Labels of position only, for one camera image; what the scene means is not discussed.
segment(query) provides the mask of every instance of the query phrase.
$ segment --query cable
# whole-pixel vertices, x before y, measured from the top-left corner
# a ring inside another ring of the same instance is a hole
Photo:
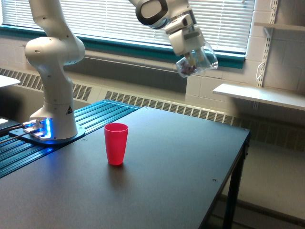
[[[0,131],[0,135],[2,134],[5,134],[11,130],[16,130],[16,129],[19,129],[19,128],[22,128],[22,125],[17,125],[17,126],[13,126],[13,127],[9,127],[9,128],[6,128],[6,129],[3,129]]]
[[[20,138],[20,137],[22,137],[22,136],[25,136],[25,135],[28,135],[28,134],[33,134],[33,133],[36,133],[36,132],[39,132],[39,131],[41,131],[41,130],[40,130],[40,129],[32,130],[32,131],[26,132],[26,133],[24,133],[24,134],[22,134],[22,135],[18,135],[18,136],[16,136],[16,137],[12,137],[12,138],[10,138],[10,139],[7,139],[7,140],[5,140],[5,141],[0,142],[0,145],[3,144],[3,143],[6,143],[6,142],[10,142],[10,141],[12,141],[12,140],[18,139],[18,138]]]

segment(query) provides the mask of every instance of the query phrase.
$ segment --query gray floor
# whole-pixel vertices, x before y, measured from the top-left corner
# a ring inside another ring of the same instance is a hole
[[[224,215],[225,202],[219,201],[209,220],[209,228],[221,228],[222,216]],[[273,218],[242,207],[235,211],[232,229],[304,229],[294,223]]]

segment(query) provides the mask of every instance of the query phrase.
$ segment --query table leg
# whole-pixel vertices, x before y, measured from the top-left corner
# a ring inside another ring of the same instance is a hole
[[[225,215],[224,215],[223,229],[232,228],[233,217],[234,217],[235,207],[236,207],[236,203],[237,203],[239,185],[240,185],[240,181],[242,178],[242,172],[243,172],[245,156],[247,153],[247,148],[248,148],[248,144],[246,143],[242,149],[243,154],[239,158],[237,165],[235,166],[235,168],[232,172],[232,175],[231,175],[227,205],[226,205],[226,210],[225,210]]]

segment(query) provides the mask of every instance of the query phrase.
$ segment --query blue led light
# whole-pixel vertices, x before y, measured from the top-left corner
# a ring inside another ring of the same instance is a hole
[[[45,138],[51,138],[51,122],[48,118],[46,119],[46,130],[47,134],[45,135]]]

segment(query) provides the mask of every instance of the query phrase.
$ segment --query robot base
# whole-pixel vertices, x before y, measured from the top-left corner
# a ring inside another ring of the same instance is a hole
[[[33,137],[32,135],[28,134],[28,135],[24,135],[21,136],[20,139],[22,139],[23,141],[26,142],[31,142],[34,144],[38,144],[38,145],[44,145],[44,146],[60,146],[60,145],[67,145],[71,142],[74,142],[78,139],[80,139],[81,137],[83,137],[85,135],[85,128],[81,127],[80,125],[76,125],[77,128],[77,135],[75,135],[74,137],[70,137],[67,139],[60,139],[60,140],[40,140],[36,137]],[[15,136],[19,136],[24,134],[25,132],[23,131],[22,128],[17,129],[17,130],[12,130],[9,132],[9,135],[12,137]]]

